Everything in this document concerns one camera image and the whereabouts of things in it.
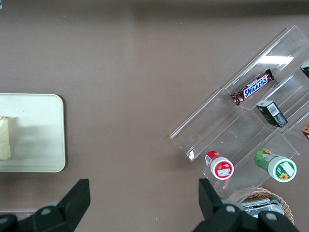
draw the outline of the small black box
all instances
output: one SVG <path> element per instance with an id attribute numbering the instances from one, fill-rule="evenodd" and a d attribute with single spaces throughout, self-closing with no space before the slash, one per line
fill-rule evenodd
<path id="1" fill-rule="evenodd" d="M 309 78 L 309 60 L 300 66 L 301 71 Z"/>
<path id="2" fill-rule="evenodd" d="M 283 127 L 288 123 L 283 113 L 278 108 L 274 101 L 260 101 L 256 104 L 257 108 L 261 111 L 264 118 L 269 122 L 270 125 L 275 127 Z"/>

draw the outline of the red and white container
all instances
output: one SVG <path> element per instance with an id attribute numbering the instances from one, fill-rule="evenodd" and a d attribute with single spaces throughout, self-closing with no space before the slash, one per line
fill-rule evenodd
<path id="1" fill-rule="evenodd" d="M 205 156 L 205 163 L 211 169 L 211 173 L 219 180 L 230 178 L 234 172 L 231 161 L 221 156 L 217 151 L 210 151 Z"/>

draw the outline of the pill bottle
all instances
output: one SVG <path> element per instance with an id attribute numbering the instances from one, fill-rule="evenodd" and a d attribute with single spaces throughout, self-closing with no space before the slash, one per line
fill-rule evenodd
<path id="1" fill-rule="evenodd" d="M 254 157 L 254 162 L 279 182 L 289 182 L 296 176 L 297 167 L 292 160 L 272 154 L 267 149 L 259 150 Z"/>
<path id="2" fill-rule="evenodd" d="M 219 180 L 230 178 L 234 172 L 232 162 L 222 157 L 217 151 L 208 152 L 205 156 L 205 163 L 211 169 L 211 173 Z"/>

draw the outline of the acrylic divider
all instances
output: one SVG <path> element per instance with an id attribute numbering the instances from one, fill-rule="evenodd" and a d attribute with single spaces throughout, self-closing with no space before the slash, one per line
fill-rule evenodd
<path id="1" fill-rule="evenodd" d="M 254 163 L 259 149 L 291 158 L 308 147 L 309 140 L 301 129 L 309 124 L 305 112 L 309 80 L 300 70 L 308 57 L 309 42 L 301 30 L 297 26 L 287 29 L 170 135 L 223 199 L 240 202 L 269 178 Z M 275 80 L 237 106 L 230 95 L 267 69 Z M 260 100 L 274 100 L 288 124 L 283 128 L 268 124 L 256 107 Z M 205 155 L 211 150 L 234 164 L 230 179 L 216 179 L 206 166 Z"/>
<path id="2" fill-rule="evenodd" d="M 13 214 L 16 215 L 18 221 L 21 221 L 30 217 L 36 211 L 37 209 L 2 209 L 0 210 L 0 216 L 6 214 Z"/>
<path id="3" fill-rule="evenodd" d="M 263 184 L 270 175 L 255 165 L 257 151 L 268 149 L 273 154 L 291 159 L 298 152 L 280 133 L 273 133 L 251 150 L 236 166 L 232 177 L 226 181 L 217 181 L 214 185 L 219 196 L 237 202 L 243 201 L 252 191 Z"/>

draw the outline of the jar lid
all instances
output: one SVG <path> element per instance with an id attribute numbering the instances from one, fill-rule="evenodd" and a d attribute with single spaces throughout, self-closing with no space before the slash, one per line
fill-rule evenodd
<path id="1" fill-rule="evenodd" d="M 279 182 L 289 182 L 296 176 L 296 164 L 283 156 L 271 160 L 268 166 L 268 173 Z"/>
<path id="2" fill-rule="evenodd" d="M 230 178 L 234 172 L 231 161 L 224 157 L 218 157 L 211 163 L 211 172 L 219 180 Z"/>

